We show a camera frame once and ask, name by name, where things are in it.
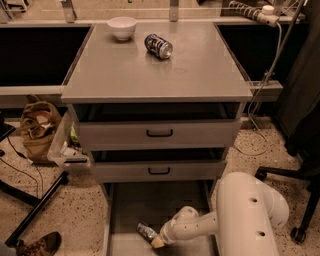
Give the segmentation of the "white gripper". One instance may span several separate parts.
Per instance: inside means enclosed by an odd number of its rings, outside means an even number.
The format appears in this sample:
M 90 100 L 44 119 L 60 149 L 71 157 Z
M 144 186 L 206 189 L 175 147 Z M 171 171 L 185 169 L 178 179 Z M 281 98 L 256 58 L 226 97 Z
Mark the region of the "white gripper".
M 173 232 L 171 224 L 165 223 L 160 229 L 160 235 L 157 235 L 152 241 L 151 245 L 153 248 L 162 248 L 165 244 L 170 245 L 177 241 L 177 238 Z

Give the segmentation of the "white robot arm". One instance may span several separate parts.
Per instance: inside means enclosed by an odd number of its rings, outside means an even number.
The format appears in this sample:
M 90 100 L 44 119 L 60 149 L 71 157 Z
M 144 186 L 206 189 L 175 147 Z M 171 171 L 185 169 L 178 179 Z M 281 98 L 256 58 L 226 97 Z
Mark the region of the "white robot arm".
M 151 245 L 161 248 L 216 235 L 220 256 L 280 256 L 273 230 L 288 218 L 289 206 L 281 193 L 252 175 L 232 172 L 218 185 L 214 211 L 201 215 L 191 206 L 183 207 Z

